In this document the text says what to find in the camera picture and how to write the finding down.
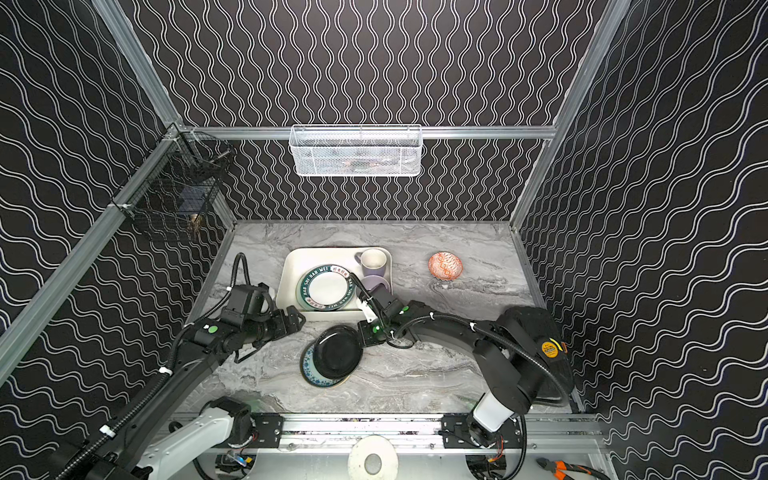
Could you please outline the lilac ceramic bowl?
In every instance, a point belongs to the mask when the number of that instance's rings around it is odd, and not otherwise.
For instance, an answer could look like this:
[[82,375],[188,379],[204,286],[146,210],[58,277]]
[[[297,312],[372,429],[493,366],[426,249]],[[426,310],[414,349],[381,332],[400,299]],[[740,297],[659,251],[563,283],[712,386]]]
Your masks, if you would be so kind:
[[360,279],[362,286],[369,292],[372,292],[379,286],[382,286],[387,292],[391,292],[391,285],[389,281],[383,276],[379,275],[367,275]]

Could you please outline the black round plate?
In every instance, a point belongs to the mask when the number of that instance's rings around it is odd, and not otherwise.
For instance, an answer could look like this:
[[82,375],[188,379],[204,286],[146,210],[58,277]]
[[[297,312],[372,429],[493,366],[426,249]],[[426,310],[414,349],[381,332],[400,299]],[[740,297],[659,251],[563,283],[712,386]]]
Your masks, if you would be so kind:
[[357,330],[349,325],[336,325],[314,342],[312,362],[321,376],[340,380],[357,368],[362,355],[363,346]]

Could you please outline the white plate green rim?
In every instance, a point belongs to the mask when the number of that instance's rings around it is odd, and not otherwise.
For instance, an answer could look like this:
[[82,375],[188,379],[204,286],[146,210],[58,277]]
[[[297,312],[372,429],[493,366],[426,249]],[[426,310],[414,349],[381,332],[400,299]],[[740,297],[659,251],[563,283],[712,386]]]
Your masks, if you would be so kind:
[[356,287],[348,269],[325,264],[307,271],[296,287],[297,300],[310,311],[341,310],[352,299]]

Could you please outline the lilac mug white inside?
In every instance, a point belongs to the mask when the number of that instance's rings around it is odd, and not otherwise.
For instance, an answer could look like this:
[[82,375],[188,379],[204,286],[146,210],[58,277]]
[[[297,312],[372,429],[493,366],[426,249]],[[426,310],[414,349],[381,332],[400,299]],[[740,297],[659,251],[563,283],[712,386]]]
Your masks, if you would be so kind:
[[368,248],[356,252],[354,259],[360,265],[364,276],[385,276],[389,257],[384,250]]

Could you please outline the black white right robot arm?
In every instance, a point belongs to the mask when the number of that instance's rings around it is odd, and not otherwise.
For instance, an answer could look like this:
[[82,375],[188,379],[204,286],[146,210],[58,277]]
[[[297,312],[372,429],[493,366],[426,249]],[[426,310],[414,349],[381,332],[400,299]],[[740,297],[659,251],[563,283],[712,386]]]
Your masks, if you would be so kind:
[[487,391],[467,415],[469,442],[493,446],[508,420],[528,414],[535,404],[571,404],[574,379],[564,345],[544,308],[514,305],[493,320],[473,320],[411,301],[383,286],[366,288],[356,276],[357,296],[372,312],[358,323],[363,346],[409,340],[434,343],[473,357]]

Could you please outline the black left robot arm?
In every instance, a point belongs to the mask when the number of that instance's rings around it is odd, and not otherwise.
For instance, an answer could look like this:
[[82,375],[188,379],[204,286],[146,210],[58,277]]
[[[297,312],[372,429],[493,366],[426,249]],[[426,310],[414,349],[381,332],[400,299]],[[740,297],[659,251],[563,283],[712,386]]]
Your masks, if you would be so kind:
[[[306,318],[290,305],[277,306],[265,283],[254,284],[244,254],[236,255],[229,289],[207,313],[185,325],[167,359],[148,384],[117,415],[80,445],[62,443],[50,456],[53,479],[139,479],[156,469],[144,452],[182,401],[229,358],[299,332]],[[242,283],[237,276],[243,275]]]

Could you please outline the white plastic bin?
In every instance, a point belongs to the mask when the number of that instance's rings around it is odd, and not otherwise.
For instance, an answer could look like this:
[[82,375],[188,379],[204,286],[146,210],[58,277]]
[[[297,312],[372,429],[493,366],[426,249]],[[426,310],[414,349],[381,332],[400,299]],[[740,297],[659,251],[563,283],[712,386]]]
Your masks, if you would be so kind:
[[280,308],[295,306],[308,321],[357,323],[365,319],[360,310],[360,303],[356,298],[356,291],[350,302],[341,310],[331,312],[310,311],[299,303],[296,295],[296,287],[300,278],[310,269],[325,265],[337,264],[348,269],[352,274],[359,278],[364,277],[360,265],[355,261],[354,254],[368,248],[379,248],[386,252],[389,257],[386,278],[391,290],[394,287],[392,280],[392,258],[390,252],[383,247],[318,247],[318,248],[299,248],[293,250],[284,263],[281,282],[277,290],[276,304]]

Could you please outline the blue patterned plate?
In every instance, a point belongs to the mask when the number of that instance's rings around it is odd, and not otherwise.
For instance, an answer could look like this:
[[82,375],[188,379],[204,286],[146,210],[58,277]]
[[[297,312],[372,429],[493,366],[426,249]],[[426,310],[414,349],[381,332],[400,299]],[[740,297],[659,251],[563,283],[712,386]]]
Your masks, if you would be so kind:
[[317,388],[332,388],[344,383],[347,380],[346,377],[331,379],[319,373],[314,364],[314,350],[315,344],[310,343],[306,346],[302,353],[300,361],[300,372],[303,379],[309,385]]

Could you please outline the red patterned bowl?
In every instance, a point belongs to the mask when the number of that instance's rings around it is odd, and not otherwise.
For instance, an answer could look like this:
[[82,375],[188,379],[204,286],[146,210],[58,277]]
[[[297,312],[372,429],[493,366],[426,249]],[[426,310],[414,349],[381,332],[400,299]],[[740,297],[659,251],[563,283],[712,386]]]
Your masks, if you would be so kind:
[[428,270],[438,280],[454,281],[462,275],[464,266],[457,255],[441,251],[429,258]]

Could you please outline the white tape roll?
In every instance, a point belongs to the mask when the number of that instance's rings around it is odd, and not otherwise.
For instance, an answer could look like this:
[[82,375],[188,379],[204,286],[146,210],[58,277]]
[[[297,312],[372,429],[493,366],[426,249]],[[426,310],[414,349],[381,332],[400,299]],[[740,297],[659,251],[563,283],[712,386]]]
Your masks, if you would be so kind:
[[352,447],[347,471],[350,479],[395,480],[399,473],[399,458],[389,440],[370,435]]

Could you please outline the yellow tape measure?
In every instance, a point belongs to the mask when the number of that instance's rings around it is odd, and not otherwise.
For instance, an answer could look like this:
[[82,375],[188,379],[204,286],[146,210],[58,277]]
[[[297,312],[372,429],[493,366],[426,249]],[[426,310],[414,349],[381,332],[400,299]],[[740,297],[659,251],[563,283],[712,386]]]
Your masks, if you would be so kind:
[[566,358],[566,346],[558,340],[545,338],[540,342],[540,350],[548,361],[559,361]]

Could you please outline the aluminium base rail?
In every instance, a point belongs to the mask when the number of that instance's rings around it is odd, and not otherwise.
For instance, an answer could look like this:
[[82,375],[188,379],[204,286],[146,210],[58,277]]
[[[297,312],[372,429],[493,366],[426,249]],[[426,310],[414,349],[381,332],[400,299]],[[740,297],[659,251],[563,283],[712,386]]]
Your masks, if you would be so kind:
[[[500,449],[471,442],[464,414],[257,414],[255,440],[244,452],[285,454],[349,453],[372,435],[403,454],[486,454]],[[602,428],[593,415],[529,414],[527,449],[531,453],[596,453]]]

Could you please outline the clear wall basket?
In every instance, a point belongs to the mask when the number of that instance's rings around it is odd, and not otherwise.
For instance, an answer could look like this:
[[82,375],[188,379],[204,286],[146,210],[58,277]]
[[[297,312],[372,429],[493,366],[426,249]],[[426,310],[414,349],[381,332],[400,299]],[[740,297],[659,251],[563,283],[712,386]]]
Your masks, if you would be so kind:
[[297,124],[289,133],[296,173],[305,177],[415,177],[423,148],[418,124]]

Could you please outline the orange handled pliers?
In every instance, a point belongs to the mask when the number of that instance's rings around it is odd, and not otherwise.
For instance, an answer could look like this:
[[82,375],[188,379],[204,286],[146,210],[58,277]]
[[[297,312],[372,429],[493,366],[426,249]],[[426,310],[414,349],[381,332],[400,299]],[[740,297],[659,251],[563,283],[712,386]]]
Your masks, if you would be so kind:
[[547,458],[537,458],[537,465],[545,471],[550,472],[559,480],[574,480],[571,473],[584,474],[593,479],[610,480],[610,477],[600,470],[581,464],[567,463],[561,460],[553,461]]

